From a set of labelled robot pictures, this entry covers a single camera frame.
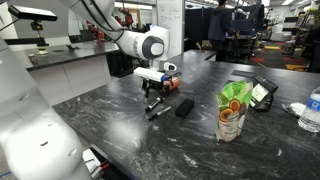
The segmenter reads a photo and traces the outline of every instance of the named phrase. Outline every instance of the marble table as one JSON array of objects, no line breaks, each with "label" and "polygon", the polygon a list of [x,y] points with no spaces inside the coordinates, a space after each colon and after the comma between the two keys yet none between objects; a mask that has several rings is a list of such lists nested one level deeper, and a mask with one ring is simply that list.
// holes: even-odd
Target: marble table
[{"label": "marble table", "polygon": [[35,54],[38,64],[31,64],[30,62],[24,63],[28,64],[27,71],[34,71],[37,69],[43,69],[47,67],[57,66],[60,64],[71,63],[79,60],[86,60],[88,58],[93,58],[108,53],[119,51],[118,45],[111,42],[84,42],[72,44],[72,47],[78,47],[79,49],[69,50],[65,45],[50,46],[47,47],[48,54],[37,54],[38,49],[28,49],[24,51],[16,51],[16,54],[23,54],[27,56],[28,54]]},{"label": "marble table", "polygon": [[[170,59],[182,72],[181,86],[150,114],[144,109],[158,96],[144,98],[141,79],[113,79],[54,106],[79,135],[104,152],[133,179],[319,179],[320,138],[298,126],[298,119],[281,104],[306,103],[320,85],[320,75],[248,65],[208,62],[190,50]],[[249,109],[240,138],[218,142],[215,94],[234,70],[263,75],[279,86],[270,112]],[[186,118],[174,111],[185,99],[195,107]],[[156,120],[147,118],[165,107]]]}]

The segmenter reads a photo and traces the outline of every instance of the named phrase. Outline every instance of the black tool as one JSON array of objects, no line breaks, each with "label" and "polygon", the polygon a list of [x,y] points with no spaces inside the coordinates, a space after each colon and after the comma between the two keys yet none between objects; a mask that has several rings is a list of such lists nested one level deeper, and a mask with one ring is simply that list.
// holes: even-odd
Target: black tool
[{"label": "black tool", "polygon": [[187,114],[192,110],[194,106],[194,101],[191,99],[185,99],[179,107],[176,109],[176,116],[178,117],[186,117]]},{"label": "black tool", "polygon": [[147,108],[146,108],[146,112],[150,112],[153,108],[155,108],[159,102],[161,102],[161,98],[157,98],[157,100],[153,103],[151,103]]}]

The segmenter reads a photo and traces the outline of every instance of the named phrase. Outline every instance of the floor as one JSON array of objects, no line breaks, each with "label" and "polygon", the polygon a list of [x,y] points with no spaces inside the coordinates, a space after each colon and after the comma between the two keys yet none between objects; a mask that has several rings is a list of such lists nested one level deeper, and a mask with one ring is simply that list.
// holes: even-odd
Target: floor
[{"label": "floor", "polygon": [[251,57],[247,64],[287,70],[308,65],[308,62],[301,58],[301,48],[296,49],[293,58],[282,55],[283,44],[283,42],[263,42],[262,48],[254,52],[255,56]]}]

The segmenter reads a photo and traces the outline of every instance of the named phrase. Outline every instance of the small black sponge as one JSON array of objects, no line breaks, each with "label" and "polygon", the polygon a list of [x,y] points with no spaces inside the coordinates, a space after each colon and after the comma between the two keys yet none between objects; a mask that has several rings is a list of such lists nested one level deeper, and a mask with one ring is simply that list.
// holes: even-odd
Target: small black sponge
[{"label": "small black sponge", "polygon": [[194,106],[194,101],[191,99],[185,99],[180,106],[176,109],[176,116],[186,117]]}]

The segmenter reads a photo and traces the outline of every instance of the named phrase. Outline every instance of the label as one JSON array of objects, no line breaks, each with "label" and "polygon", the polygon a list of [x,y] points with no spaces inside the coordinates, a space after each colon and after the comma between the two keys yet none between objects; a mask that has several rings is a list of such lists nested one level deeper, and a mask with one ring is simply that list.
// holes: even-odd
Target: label
[{"label": "label", "polygon": [[239,112],[228,116],[226,124],[225,141],[232,141],[238,136]]},{"label": "label", "polygon": [[320,101],[310,98],[307,106],[315,111],[320,111]]},{"label": "label", "polygon": [[257,84],[252,91],[252,97],[257,101],[262,101],[262,99],[269,93],[269,91],[264,88],[261,84]]}]

